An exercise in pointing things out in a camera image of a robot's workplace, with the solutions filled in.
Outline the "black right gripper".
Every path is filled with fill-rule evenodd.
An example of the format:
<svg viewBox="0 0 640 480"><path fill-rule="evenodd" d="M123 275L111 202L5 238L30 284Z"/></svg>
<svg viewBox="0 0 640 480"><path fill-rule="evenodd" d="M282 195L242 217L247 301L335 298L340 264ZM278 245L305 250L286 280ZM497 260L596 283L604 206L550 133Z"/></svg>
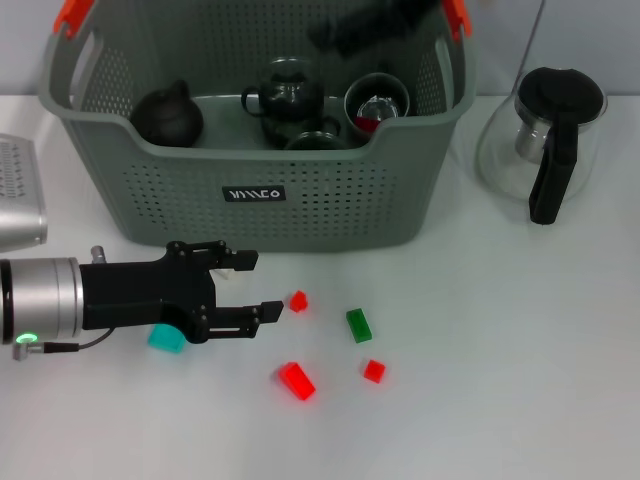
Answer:
<svg viewBox="0 0 640 480"><path fill-rule="evenodd" d="M328 17L307 28L307 38L321 53L353 57L377 44L406 39L440 7L434 0L373 1L336 20Z"/></svg>

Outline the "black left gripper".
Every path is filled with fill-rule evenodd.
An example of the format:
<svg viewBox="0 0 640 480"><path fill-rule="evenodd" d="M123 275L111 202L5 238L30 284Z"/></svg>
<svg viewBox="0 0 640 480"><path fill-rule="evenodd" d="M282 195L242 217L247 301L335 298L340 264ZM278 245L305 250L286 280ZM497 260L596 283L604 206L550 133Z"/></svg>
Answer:
<svg viewBox="0 0 640 480"><path fill-rule="evenodd" d="M255 250L233 251L222 240L174 241L155 261L84 264L82 328L167 324L193 344L254 338L261 325L279 320L283 302L217 307L209 270L253 271L258 257Z"/></svg>

